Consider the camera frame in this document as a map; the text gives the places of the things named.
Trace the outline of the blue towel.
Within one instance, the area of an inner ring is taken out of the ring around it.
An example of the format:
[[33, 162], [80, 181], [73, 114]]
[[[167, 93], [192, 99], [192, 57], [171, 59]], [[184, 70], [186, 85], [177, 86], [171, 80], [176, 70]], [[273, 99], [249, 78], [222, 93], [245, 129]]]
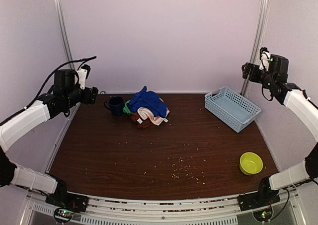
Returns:
[[148, 91], [146, 86], [134, 94], [127, 107], [131, 112], [137, 112], [141, 107], [147, 108], [155, 117], [165, 118], [167, 115], [167, 105], [155, 92]]

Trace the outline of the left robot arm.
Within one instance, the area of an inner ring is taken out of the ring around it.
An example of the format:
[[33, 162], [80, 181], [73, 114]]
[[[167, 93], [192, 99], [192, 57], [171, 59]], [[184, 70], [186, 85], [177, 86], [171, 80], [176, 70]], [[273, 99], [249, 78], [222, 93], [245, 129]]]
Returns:
[[71, 195], [60, 182], [48, 174], [13, 163], [6, 152], [20, 138], [37, 126], [63, 113], [69, 117], [70, 110], [79, 103], [94, 104], [98, 94], [96, 87], [88, 88], [85, 81], [90, 66], [85, 64], [78, 70], [63, 69], [54, 72], [54, 84], [47, 93], [36, 96], [30, 105], [0, 125], [0, 185], [17, 185], [30, 190], [52, 194], [60, 207], [71, 203]]

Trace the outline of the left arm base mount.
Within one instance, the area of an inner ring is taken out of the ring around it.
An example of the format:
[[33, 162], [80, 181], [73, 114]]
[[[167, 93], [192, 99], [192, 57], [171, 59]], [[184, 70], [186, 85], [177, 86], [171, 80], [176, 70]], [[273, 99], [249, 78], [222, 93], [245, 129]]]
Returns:
[[87, 209], [89, 198], [84, 195], [67, 193], [62, 199], [58, 195], [41, 193], [46, 197], [45, 202], [54, 205], [57, 208], [53, 211], [53, 218], [59, 224], [70, 222], [75, 214], [85, 212]]

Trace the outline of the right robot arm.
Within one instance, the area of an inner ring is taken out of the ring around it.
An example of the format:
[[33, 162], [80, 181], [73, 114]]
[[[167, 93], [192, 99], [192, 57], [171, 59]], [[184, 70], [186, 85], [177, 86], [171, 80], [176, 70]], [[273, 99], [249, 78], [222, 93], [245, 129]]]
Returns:
[[[318, 107], [310, 100], [305, 90], [295, 83], [288, 83], [289, 60], [283, 56], [262, 52], [261, 65], [245, 63], [242, 65], [242, 77], [259, 83], [262, 89], [268, 89], [270, 99], [276, 99], [281, 105], [292, 111], [307, 127], [315, 141], [318, 140]], [[288, 169], [263, 178], [255, 193], [255, 202], [265, 206], [280, 189], [291, 185], [314, 181], [318, 177], [318, 146], [300, 163]]]

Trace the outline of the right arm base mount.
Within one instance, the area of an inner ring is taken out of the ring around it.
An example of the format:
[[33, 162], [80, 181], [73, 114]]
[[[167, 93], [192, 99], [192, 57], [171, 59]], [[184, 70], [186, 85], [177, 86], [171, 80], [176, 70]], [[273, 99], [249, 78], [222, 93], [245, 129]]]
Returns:
[[269, 222], [274, 218], [273, 205], [278, 202], [280, 197], [277, 194], [265, 199], [260, 199], [257, 192], [241, 193], [238, 196], [240, 210], [252, 210], [253, 217], [261, 223]]

